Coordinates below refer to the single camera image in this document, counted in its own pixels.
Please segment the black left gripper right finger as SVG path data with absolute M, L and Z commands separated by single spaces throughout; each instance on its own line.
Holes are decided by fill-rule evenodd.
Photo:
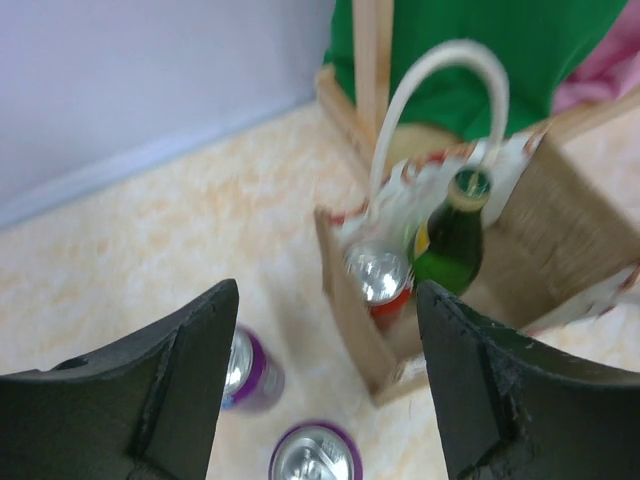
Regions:
M 638 478 L 638 373 L 553 348 L 431 281 L 416 304 L 449 478 Z

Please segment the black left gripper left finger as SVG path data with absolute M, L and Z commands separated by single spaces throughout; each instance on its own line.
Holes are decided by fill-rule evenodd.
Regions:
M 51 370 L 1 379 L 5 479 L 202 479 L 239 304 L 226 279 Z

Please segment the purple can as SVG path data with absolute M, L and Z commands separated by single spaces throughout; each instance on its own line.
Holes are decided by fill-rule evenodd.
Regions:
M 233 335 L 222 410 L 256 413 L 272 408 L 280 399 L 285 374 L 256 334 L 237 326 Z
M 269 480 L 362 480 L 360 451 L 335 423 L 311 420 L 287 430 L 269 463 Z

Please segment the green glass bottle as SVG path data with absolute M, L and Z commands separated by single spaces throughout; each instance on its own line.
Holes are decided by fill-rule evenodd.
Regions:
M 453 176 L 446 197 L 407 247 L 415 283 L 434 281 L 458 296 L 469 288 L 483 260 L 481 213 L 490 195 L 485 170 L 465 167 Z

